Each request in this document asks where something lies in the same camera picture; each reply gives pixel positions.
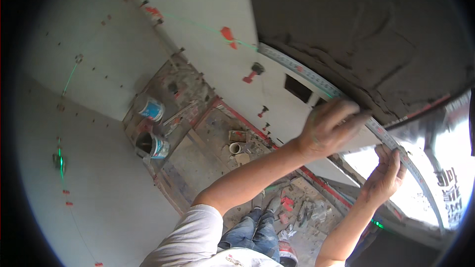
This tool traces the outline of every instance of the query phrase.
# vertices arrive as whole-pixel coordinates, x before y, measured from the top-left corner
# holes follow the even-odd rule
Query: white t-shirt
[[[210,205],[195,205],[140,267],[282,267],[268,256],[248,248],[218,249],[222,232],[223,217],[219,211]]]

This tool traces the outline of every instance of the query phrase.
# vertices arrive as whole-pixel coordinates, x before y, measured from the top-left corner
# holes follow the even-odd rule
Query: paint bucket
[[[297,267],[297,252],[288,241],[279,240],[280,264],[284,267]]]
[[[142,132],[135,141],[135,146],[148,153],[152,159],[163,159],[168,156],[170,143],[157,137],[151,132]]]
[[[229,145],[229,151],[231,152],[231,154],[236,155],[242,151],[242,147],[238,143],[233,142]]]
[[[146,118],[158,122],[165,113],[165,106],[160,101],[141,93],[134,102],[134,109]]]

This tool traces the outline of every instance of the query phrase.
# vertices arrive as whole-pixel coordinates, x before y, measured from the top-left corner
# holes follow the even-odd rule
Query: tape measure
[[[315,73],[310,68],[306,67],[304,64],[290,58],[289,56],[283,54],[282,52],[271,48],[270,46],[259,43],[259,53],[263,54],[266,57],[274,60],[275,62],[283,65],[284,67],[288,68],[289,70],[295,72],[296,74],[302,76],[306,80],[310,81],[313,85],[315,85],[321,93],[320,96],[328,96],[329,98],[336,98],[336,97],[345,97],[348,98],[343,92],[340,91],[337,87],[332,85],[328,80],[324,79],[322,76]],[[369,119],[365,126],[385,145],[387,145],[391,150],[398,149],[401,155],[401,163],[403,163],[407,169],[411,172],[414,178],[417,180],[419,186],[421,187],[424,196],[429,201],[429,204],[432,207],[432,210],[436,214],[437,221],[439,223],[440,233],[444,234],[445,229],[442,223],[442,216],[440,215],[439,207],[437,206],[437,202],[432,195],[427,182],[422,177],[419,169],[414,165],[411,161],[409,156],[407,156],[406,150],[402,148],[396,140],[389,135],[388,131],[381,126],[373,117]]]

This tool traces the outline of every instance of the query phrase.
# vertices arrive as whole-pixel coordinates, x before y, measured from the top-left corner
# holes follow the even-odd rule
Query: shoe
[[[252,199],[252,209],[254,208],[262,208],[262,200],[264,200],[265,197],[265,191],[262,190],[261,193],[258,193],[256,197]]]
[[[266,210],[276,212],[279,209],[279,206],[280,206],[280,197],[276,196],[270,200],[269,204],[267,205]]]

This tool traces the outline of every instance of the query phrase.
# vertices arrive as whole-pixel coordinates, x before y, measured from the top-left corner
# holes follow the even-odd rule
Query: person
[[[237,205],[259,198],[265,187],[302,165],[339,151],[369,117],[369,113],[359,111],[356,103],[340,98],[316,107],[297,138],[234,169],[199,193],[173,232],[141,267],[281,266],[272,227],[277,207],[274,200],[263,214],[256,205],[223,236],[222,216]],[[361,188],[348,215],[324,240],[316,267],[344,266],[377,208],[401,186],[406,168],[400,163],[399,152],[383,145],[375,150],[379,165]]]

